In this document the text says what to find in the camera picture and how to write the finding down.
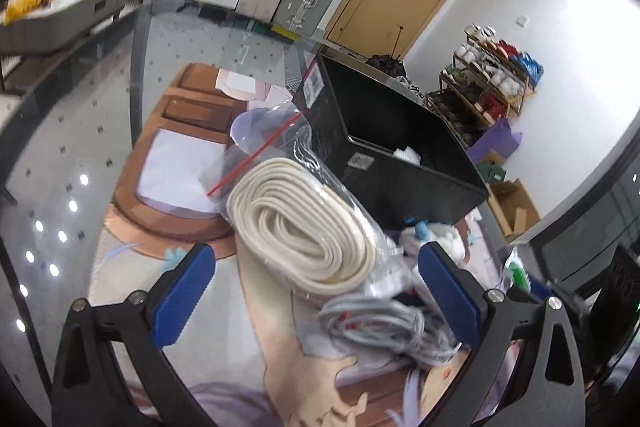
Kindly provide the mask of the yellow bag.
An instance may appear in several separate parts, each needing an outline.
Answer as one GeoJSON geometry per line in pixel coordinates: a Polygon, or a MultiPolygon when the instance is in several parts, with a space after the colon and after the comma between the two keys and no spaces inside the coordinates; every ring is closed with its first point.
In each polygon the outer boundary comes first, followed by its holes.
{"type": "Polygon", "coordinates": [[[50,3],[52,0],[11,0],[2,16],[2,24],[8,26],[25,18],[29,13],[34,12],[50,3]]]}

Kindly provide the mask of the open cardboard box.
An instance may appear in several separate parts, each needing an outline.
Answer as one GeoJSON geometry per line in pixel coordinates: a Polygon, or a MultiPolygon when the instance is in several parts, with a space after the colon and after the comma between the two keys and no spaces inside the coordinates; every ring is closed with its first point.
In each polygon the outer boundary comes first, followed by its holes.
{"type": "Polygon", "coordinates": [[[520,179],[488,185],[488,205],[507,242],[540,221],[539,213],[520,179]]]}

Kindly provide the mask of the purple bag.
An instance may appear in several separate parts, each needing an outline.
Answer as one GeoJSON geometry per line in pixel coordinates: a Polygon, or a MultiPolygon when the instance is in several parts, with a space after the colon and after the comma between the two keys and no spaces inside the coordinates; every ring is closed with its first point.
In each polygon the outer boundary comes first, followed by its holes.
{"type": "Polygon", "coordinates": [[[506,118],[501,118],[489,127],[471,147],[469,158],[475,164],[481,162],[492,150],[504,159],[508,159],[521,145],[522,132],[515,132],[506,118]]]}

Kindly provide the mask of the white plush toy blue spot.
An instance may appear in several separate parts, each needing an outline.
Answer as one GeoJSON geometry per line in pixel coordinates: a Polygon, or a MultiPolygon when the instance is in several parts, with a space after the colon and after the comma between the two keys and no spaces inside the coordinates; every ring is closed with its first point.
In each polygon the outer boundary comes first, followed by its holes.
{"type": "Polygon", "coordinates": [[[399,246],[409,256],[416,257],[420,248],[427,243],[437,243],[456,265],[463,267],[466,249],[456,227],[421,221],[413,227],[406,228],[399,235],[399,246]]]}

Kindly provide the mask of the green packaged item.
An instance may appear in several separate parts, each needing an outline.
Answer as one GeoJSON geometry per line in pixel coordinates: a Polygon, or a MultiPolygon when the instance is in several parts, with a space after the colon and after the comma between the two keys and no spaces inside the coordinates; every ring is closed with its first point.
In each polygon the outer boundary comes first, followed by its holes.
{"type": "Polygon", "coordinates": [[[530,285],[530,278],[526,270],[526,266],[518,254],[518,246],[514,245],[510,251],[506,262],[504,262],[504,271],[506,271],[506,277],[510,281],[510,286],[520,288],[521,291],[525,291],[527,294],[532,290],[530,285]]]}

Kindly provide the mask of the pile of shoes on floor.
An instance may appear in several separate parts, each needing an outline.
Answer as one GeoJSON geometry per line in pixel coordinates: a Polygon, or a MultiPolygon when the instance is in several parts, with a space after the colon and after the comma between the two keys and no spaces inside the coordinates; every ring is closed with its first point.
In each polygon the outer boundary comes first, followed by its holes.
{"type": "Polygon", "coordinates": [[[405,77],[406,75],[404,64],[390,54],[374,54],[367,59],[367,64],[393,78],[405,77]]]}

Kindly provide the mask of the wooden shoe rack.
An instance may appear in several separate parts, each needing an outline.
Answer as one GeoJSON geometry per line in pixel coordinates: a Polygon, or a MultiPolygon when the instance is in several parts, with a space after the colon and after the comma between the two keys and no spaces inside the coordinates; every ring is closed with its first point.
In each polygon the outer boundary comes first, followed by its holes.
{"type": "Polygon", "coordinates": [[[451,63],[438,75],[438,89],[425,95],[425,105],[470,148],[498,124],[521,116],[544,66],[499,39],[494,28],[470,25],[464,34],[451,63]]]}

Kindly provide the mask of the anime printed table mat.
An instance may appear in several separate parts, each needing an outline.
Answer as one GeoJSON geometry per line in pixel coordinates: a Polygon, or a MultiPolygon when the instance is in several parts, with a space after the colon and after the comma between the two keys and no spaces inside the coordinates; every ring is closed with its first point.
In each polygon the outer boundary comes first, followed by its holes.
{"type": "MultiPolygon", "coordinates": [[[[503,286],[476,217],[463,268],[503,286]]],[[[116,183],[89,283],[95,305],[146,291],[196,244],[216,272],[164,353],[221,426],[415,426],[471,353],[421,281],[312,151],[283,88],[179,70],[116,183]]]]}

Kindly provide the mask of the black cardboard storage box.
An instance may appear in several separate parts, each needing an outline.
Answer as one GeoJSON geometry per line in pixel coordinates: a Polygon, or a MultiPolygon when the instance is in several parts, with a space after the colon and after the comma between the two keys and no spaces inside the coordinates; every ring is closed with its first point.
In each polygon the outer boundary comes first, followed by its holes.
{"type": "Polygon", "coordinates": [[[385,230],[454,225],[488,197],[442,118],[357,69],[317,55],[294,103],[314,153],[385,230]]]}

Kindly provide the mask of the grey coffee table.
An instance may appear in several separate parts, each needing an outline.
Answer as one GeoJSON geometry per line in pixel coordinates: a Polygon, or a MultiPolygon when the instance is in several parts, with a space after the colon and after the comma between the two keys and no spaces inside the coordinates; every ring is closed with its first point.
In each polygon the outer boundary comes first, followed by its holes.
{"type": "Polygon", "coordinates": [[[1,90],[22,94],[85,43],[128,0],[51,0],[1,25],[1,90]]]}

